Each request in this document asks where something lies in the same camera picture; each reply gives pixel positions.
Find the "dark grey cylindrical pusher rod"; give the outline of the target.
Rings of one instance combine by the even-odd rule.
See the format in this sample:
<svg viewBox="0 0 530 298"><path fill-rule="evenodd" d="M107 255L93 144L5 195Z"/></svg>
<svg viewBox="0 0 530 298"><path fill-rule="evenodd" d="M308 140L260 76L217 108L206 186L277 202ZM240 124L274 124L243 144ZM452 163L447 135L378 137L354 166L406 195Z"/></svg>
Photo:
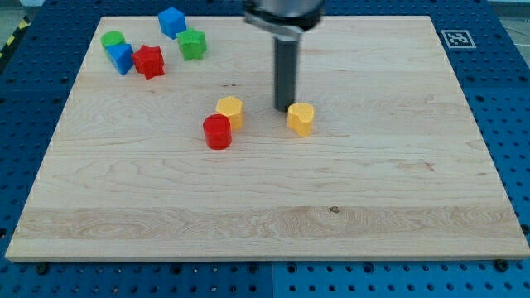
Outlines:
<svg viewBox="0 0 530 298"><path fill-rule="evenodd" d="M275 35L274 40L274 106L286 112L295 102L298 41Z"/></svg>

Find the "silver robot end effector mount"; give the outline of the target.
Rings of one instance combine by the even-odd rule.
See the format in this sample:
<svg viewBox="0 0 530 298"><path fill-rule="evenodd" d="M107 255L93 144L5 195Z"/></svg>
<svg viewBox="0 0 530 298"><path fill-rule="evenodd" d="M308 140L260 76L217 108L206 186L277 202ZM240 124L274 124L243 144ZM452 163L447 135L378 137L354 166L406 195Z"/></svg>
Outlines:
<svg viewBox="0 0 530 298"><path fill-rule="evenodd" d="M315 27L325 11L325 0L243 0L242 5L246 23L293 41Z"/></svg>

